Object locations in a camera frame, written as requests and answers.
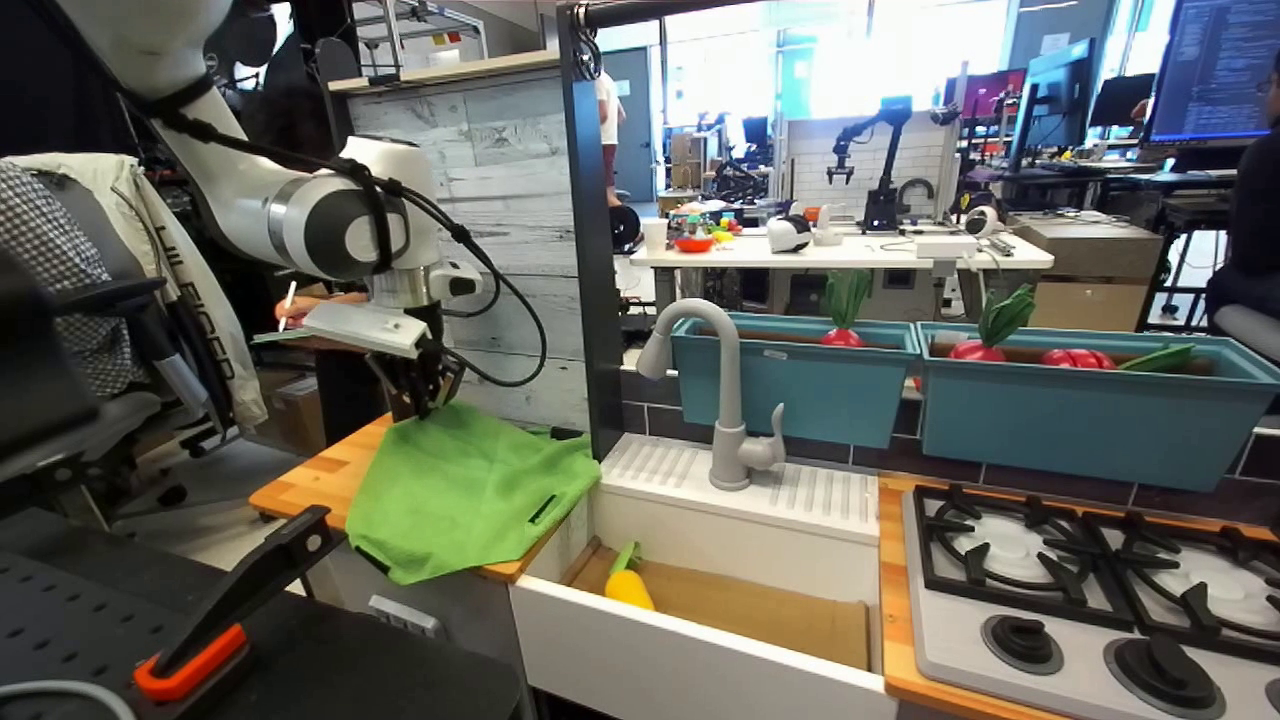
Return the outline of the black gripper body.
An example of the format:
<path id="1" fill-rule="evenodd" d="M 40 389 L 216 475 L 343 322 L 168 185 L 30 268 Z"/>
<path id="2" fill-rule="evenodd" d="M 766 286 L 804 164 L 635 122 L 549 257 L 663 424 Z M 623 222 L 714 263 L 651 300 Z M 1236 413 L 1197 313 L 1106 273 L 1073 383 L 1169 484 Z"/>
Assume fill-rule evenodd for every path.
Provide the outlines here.
<path id="1" fill-rule="evenodd" d="M 414 407 L 427 407 L 427 395 L 451 392 L 466 382 L 466 364 L 446 350 L 446 313 L 438 304 L 414 308 L 414 322 L 427 323 L 414 360 L 376 357 L 371 371 L 382 377 L 387 404 L 397 407 L 397 392 L 414 395 Z"/>

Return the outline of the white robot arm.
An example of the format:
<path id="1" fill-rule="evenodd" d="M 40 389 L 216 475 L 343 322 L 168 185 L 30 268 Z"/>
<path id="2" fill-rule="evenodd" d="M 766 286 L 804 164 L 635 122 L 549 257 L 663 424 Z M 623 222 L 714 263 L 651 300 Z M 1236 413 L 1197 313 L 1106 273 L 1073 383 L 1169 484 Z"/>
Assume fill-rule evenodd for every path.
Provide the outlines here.
<path id="1" fill-rule="evenodd" d="M 258 144 L 209 61 L 234 0 L 50 4 L 157 127 L 234 247 L 367 288 L 366 304 L 317 300 L 284 341 L 366 352 L 403 417 L 456 395 L 466 360 L 446 341 L 446 308 L 471 295 L 481 277 L 442 253 L 442 240 L 469 240 L 469 229 L 423 198 L 410 144 L 353 137 L 341 155 Z"/>

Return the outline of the black background robot arm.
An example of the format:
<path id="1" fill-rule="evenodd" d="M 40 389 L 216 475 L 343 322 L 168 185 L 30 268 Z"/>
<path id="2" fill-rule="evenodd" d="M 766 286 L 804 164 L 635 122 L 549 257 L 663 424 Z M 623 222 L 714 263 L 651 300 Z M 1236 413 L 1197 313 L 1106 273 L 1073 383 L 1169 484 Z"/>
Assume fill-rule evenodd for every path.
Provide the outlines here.
<path id="1" fill-rule="evenodd" d="M 867 137 L 878 124 L 890 127 L 890 144 L 880 151 L 880 172 L 867 185 L 866 210 L 857 222 L 862 233 L 899 233 L 907 222 L 922 222 L 923 204 L 937 199 L 931 181 L 923 181 L 923 176 L 896 181 L 896 155 L 899 155 L 899 139 L 905 139 L 907 122 L 914 122 L 914 100 L 883 95 L 871 118 L 844 124 L 832 139 L 829 181 L 854 181 L 857 176 L 857 169 L 847 164 L 854 144 L 862 137 Z"/>

